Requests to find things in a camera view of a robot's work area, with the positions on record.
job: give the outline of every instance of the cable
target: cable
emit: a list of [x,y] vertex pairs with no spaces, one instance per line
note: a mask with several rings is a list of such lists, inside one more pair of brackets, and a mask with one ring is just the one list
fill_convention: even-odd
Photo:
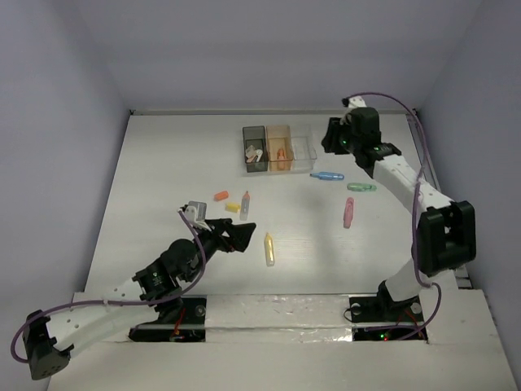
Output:
[[66,310],[72,307],[78,307],[78,306],[86,306],[86,305],[120,305],[120,306],[138,306],[138,305],[159,305],[166,303],[167,301],[178,299],[179,297],[185,295],[187,292],[189,292],[202,278],[204,275],[204,271],[206,270],[206,254],[204,253],[204,247],[201,241],[199,240],[199,237],[197,236],[197,232],[192,227],[192,225],[186,220],[186,217],[184,213],[179,210],[178,211],[179,216],[181,217],[181,220],[186,224],[188,229],[190,230],[190,233],[194,236],[194,241],[197,244],[197,247],[199,247],[199,250],[201,252],[201,257],[203,265],[201,266],[201,271],[195,278],[194,282],[191,283],[188,287],[185,289],[182,289],[179,293],[175,293],[171,296],[163,297],[161,299],[152,300],[152,301],[118,301],[118,300],[109,300],[109,301],[103,301],[103,300],[85,300],[85,301],[76,301],[74,303],[67,303],[62,305],[57,305],[56,307],[50,308],[48,310],[45,310],[41,312],[40,314],[37,314],[33,316],[32,318],[28,319],[15,333],[15,336],[13,337],[11,341],[11,356],[13,359],[15,359],[17,362],[22,362],[23,364],[27,364],[28,360],[25,358],[21,358],[16,353],[16,342],[20,338],[20,335],[22,332],[24,332],[25,328],[27,328],[31,323],[37,321],[38,319],[41,319],[49,314],[53,314],[55,312],[59,312],[61,310]]
[[[414,276],[416,277],[416,281],[418,281],[418,284],[423,288],[436,288],[438,290],[438,300],[436,302],[436,306],[434,308],[434,311],[431,314],[431,317],[417,330],[414,332],[411,332],[410,334],[407,334],[403,337],[397,338],[397,340],[406,340],[410,336],[413,336],[417,332],[420,332],[422,329],[424,329],[430,322],[432,322],[432,319],[436,316],[438,313],[438,310],[440,309],[441,305],[441,286],[438,283],[425,283],[422,281],[422,278],[420,277],[420,270],[418,266],[418,234],[416,232],[416,221],[418,217],[418,196],[420,193],[420,186],[421,186],[421,180],[423,176],[423,172],[425,171],[425,167],[427,165],[427,162],[431,159],[431,156],[429,154],[429,150],[427,149],[427,138],[425,137],[425,130],[423,129],[422,122],[418,119],[416,114],[409,108],[405,103],[401,102],[399,99],[395,98],[392,95],[384,94],[381,92],[359,92],[357,94],[351,94],[349,95],[346,100],[350,100],[351,98],[354,98],[356,96],[367,96],[367,95],[373,95],[373,96],[383,96],[384,98],[388,98],[390,100],[395,101],[399,105],[401,105],[407,113],[413,117],[414,123],[416,124],[416,127],[419,130],[420,133],[420,143],[422,144],[423,148],[423,159],[420,164],[420,170],[418,171],[418,175],[416,176],[416,184],[414,185],[414,200],[413,200],[413,210],[412,210],[412,231],[413,231],[413,263],[414,263]],[[371,330],[383,330],[388,329],[388,327],[381,328],[381,327],[368,327],[368,329]]]

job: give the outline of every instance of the blue marker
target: blue marker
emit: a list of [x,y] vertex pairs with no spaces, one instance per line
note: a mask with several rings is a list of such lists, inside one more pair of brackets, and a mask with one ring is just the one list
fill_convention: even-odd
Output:
[[338,173],[327,173],[325,171],[321,171],[320,173],[313,173],[309,175],[312,178],[318,178],[322,181],[343,181],[344,175]]

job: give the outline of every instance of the green marker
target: green marker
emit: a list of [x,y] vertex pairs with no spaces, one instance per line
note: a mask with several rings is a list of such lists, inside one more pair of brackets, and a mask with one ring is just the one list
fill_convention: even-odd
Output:
[[376,191],[375,185],[369,183],[349,183],[348,190],[350,191]]

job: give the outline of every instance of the small block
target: small block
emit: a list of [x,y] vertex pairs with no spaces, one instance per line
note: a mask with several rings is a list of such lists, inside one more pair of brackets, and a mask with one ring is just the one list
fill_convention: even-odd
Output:
[[220,193],[217,193],[213,196],[213,199],[215,201],[223,201],[227,199],[230,195],[228,194],[228,191],[221,191]]
[[241,205],[240,204],[235,204],[233,202],[229,202],[228,204],[226,204],[225,209],[228,212],[237,213],[239,210],[241,210]]

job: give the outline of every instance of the white table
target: white table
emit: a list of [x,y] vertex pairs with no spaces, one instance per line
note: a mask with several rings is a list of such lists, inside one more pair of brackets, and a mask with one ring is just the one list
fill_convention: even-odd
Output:
[[[190,238],[176,215],[177,207],[189,200],[207,202],[208,218],[238,217],[212,201],[222,190],[238,202],[250,191],[248,221],[256,222],[257,229],[244,254],[216,254],[192,291],[211,295],[209,302],[216,304],[208,306],[214,311],[208,317],[215,324],[232,315],[234,324],[277,322],[285,327],[294,322],[293,310],[288,317],[274,314],[267,322],[269,307],[264,304],[266,316],[258,310],[250,316],[247,311],[253,307],[239,311],[233,303],[241,299],[233,295],[374,292],[409,257],[410,215],[382,187],[374,193],[347,191],[348,182],[371,180],[351,156],[323,153],[320,141],[329,116],[132,116],[85,293],[78,296],[103,293],[154,261],[173,240]],[[315,169],[343,173],[346,180],[322,182],[306,174],[246,176],[241,128],[279,124],[310,125],[318,155]],[[397,145],[417,169],[405,116],[382,115],[381,128],[384,140]],[[345,230],[342,212],[348,196],[355,198],[355,217],[352,228]],[[266,231],[275,242],[276,264],[271,268],[265,265]],[[291,343],[286,336],[254,331],[214,335],[201,344],[101,342],[54,376],[49,390],[515,389],[483,293],[458,290],[450,272],[439,281],[444,300],[427,328],[429,345]],[[425,291],[420,297],[430,314],[435,293]],[[317,324],[341,329],[342,298],[321,300],[325,304],[316,309],[323,315]],[[316,326],[306,312],[298,316]]]

